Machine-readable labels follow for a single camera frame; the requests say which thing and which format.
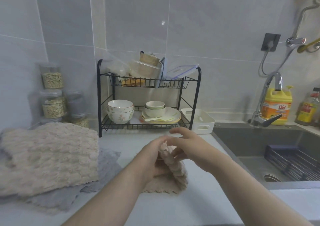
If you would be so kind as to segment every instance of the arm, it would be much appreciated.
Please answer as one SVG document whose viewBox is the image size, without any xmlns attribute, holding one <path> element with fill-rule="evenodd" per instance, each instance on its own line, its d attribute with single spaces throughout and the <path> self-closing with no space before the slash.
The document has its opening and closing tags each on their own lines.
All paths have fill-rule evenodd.
<svg viewBox="0 0 320 226">
<path fill-rule="evenodd" d="M 76 212 L 63 226 L 124 225 L 139 194 L 154 175 L 166 173 L 155 167 L 160 145 L 166 137 L 151 141 L 112 181 Z"/>
<path fill-rule="evenodd" d="M 246 226 L 312 226 L 229 156 L 194 132 L 178 127 L 171 129 L 170 133 L 183 135 L 182 138 L 171 137 L 167 141 L 167 145 L 177 146 L 173 151 L 175 158 L 189 158 L 211 173 Z"/>
</svg>

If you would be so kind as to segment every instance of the hand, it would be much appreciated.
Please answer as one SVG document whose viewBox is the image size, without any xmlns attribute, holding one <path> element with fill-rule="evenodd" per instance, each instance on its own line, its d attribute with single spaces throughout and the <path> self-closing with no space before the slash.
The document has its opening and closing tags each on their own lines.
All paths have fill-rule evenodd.
<svg viewBox="0 0 320 226">
<path fill-rule="evenodd" d="M 203 170 L 211 172 L 214 155 L 222 154 L 219 150 L 185 127 L 173 128 L 170 133 L 182 135 L 182 137 L 169 137 L 167 139 L 167 145 L 176 146 L 172 152 L 176 159 L 191 159 Z"/>
<path fill-rule="evenodd" d="M 139 169 L 143 170 L 146 183 L 152 180 L 154 176 L 163 175 L 170 172 L 168 166 L 158 156 L 160 146 L 169 138 L 169 136 L 162 136 L 152 140 L 134 158 L 138 163 Z"/>
</svg>

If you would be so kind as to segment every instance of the sink strainer basket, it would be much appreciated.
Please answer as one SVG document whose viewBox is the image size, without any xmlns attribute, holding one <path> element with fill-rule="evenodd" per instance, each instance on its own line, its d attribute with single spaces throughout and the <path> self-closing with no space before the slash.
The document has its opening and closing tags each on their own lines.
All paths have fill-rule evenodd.
<svg viewBox="0 0 320 226">
<path fill-rule="evenodd" d="M 320 181 L 320 163 L 291 145 L 268 145 L 264 158 L 294 181 Z"/>
</svg>

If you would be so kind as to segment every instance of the white bowl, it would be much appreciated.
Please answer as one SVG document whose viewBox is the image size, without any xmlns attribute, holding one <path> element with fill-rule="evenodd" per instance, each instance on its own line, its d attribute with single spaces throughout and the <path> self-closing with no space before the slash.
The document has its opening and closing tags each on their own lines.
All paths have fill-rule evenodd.
<svg viewBox="0 0 320 226">
<path fill-rule="evenodd" d="M 163 109 L 164 106 L 164 102 L 162 101 L 149 101 L 146 103 L 146 108 L 150 110 Z"/>
<path fill-rule="evenodd" d="M 134 110 L 126 113 L 113 113 L 110 111 L 107 111 L 108 116 L 111 121 L 113 121 L 115 124 L 125 124 L 129 122 L 129 120 L 132 118 Z"/>
<path fill-rule="evenodd" d="M 151 110 L 146 107 L 143 107 L 142 110 L 148 115 L 150 118 L 155 118 L 155 117 L 162 117 L 165 112 L 166 108 L 158 109 L 158 110 Z"/>
<path fill-rule="evenodd" d="M 108 102 L 108 110 L 112 113 L 127 113 L 134 110 L 133 103 L 127 100 L 113 100 Z"/>
</svg>

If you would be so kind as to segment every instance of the beige towel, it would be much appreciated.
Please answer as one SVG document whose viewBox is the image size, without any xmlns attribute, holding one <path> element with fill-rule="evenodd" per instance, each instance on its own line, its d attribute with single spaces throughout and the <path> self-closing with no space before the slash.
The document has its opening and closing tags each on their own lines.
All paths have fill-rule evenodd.
<svg viewBox="0 0 320 226">
<path fill-rule="evenodd" d="M 156 176 L 144 188 L 143 192 L 166 192 L 166 193 L 180 193 L 186 189 L 187 171 L 182 161 L 177 161 L 171 155 L 173 151 L 172 146 L 167 146 L 163 143 L 159 150 L 160 157 L 169 167 L 171 173 L 161 176 Z"/>
<path fill-rule="evenodd" d="M 98 180 L 98 135 L 71 123 L 4 132 L 0 196 L 33 196 Z"/>
</svg>

